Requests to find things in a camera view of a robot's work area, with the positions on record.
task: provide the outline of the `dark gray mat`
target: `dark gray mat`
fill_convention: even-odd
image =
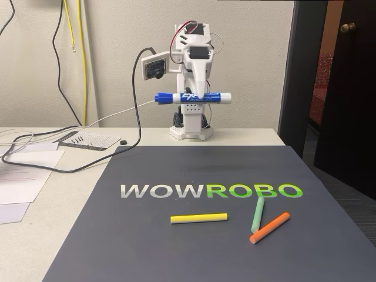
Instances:
[[[242,183],[253,194],[211,199],[204,189],[182,199],[174,188],[207,183]],[[291,219],[253,245],[255,183],[291,183],[303,195],[266,198],[261,225],[283,211]],[[124,199],[121,184],[150,187]],[[152,197],[158,184],[173,194]],[[229,220],[169,223],[212,212]],[[139,146],[110,161],[43,281],[373,281],[375,264],[376,248],[290,147]]]

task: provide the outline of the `door knob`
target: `door knob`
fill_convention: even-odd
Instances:
[[[351,24],[345,23],[344,25],[341,26],[340,30],[341,30],[342,33],[346,33],[348,31],[355,31],[356,30],[356,26],[353,23],[351,23]]]

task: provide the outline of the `door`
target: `door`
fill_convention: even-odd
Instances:
[[[343,3],[314,162],[374,199],[375,15],[376,1]]]

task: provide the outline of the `chalk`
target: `chalk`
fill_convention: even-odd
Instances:
[[[264,208],[264,197],[259,197],[256,204],[256,209],[254,211],[253,216],[253,222],[251,231],[252,233],[255,233],[260,228],[260,222],[261,222],[261,215],[263,214],[263,208]]]
[[[258,241],[260,241],[262,238],[264,238],[266,235],[268,235],[270,232],[276,229],[279,225],[283,224],[289,218],[290,215],[285,211],[283,214],[277,216],[275,219],[273,219],[259,231],[249,236],[249,240],[252,244],[256,244]]]
[[[227,213],[187,214],[185,216],[170,216],[171,224],[223,220],[227,220]]]

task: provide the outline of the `wall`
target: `wall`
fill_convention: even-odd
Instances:
[[[13,0],[15,16],[0,36],[0,126],[67,126],[77,124],[57,86],[58,63],[52,37],[60,0]],[[68,1],[76,27],[75,0]],[[12,13],[0,1],[0,26]],[[82,65],[77,29],[72,52],[65,14],[55,45],[61,60],[61,88],[80,120],[83,108]]]
[[[131,74],[138,52],[148,46],[157,52],[166,51],[174,24],[196,19],[210,24],[211,31],[224,39],[224,49],[214,58],[211,89],[233,94],[231,105],[212,107],[212,124],[276,130],[293,5],[293,1],[89,0],[99,116],[132,107]],[[0,95],[5,99],[0,105],[1,123],[70,125],[74,119],[59,96],[51,45],[59,1],[15,0],[15,8],[14,21],[0,38]],[[7,1],[1,1],[0,21],[4,22],[9,14]],[[220,41],[213,37],[213,45],[218,47]],[[63,65],[62,88],[81,116],[80,55],[71,51],[65,19],[56,46]],[[174,75],[166,75],[161,80],[144,82],[138,66],[138,102],[150,101],[157,91],[174,92],[175,81]],[[142,125],[168,127],[175,110],[176,106],[155,104],[142,107]],[[134,113],[128,112],[101,125],[136,126],[136,121]]]

